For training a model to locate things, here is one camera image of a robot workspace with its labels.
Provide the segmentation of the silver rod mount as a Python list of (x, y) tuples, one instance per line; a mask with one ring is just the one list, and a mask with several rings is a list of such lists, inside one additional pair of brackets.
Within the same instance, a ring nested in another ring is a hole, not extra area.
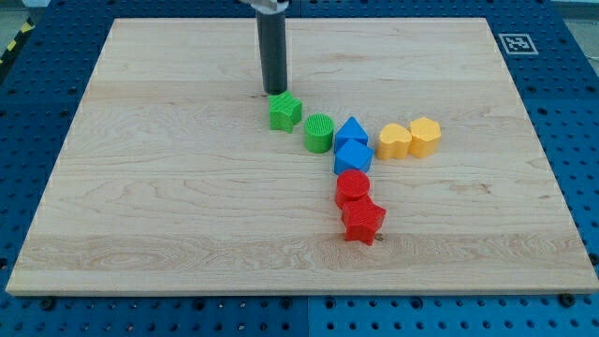
[(288, 0), (241, 0), (260, 13), (281, 13), (289, 6)]

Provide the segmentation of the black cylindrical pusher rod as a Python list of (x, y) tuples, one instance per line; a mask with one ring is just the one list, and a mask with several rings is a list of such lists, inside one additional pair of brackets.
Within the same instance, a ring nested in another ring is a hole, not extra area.
[(279, 95), (287, 90), (285, 14), (258, 11), (256, 28), (264, 91)]

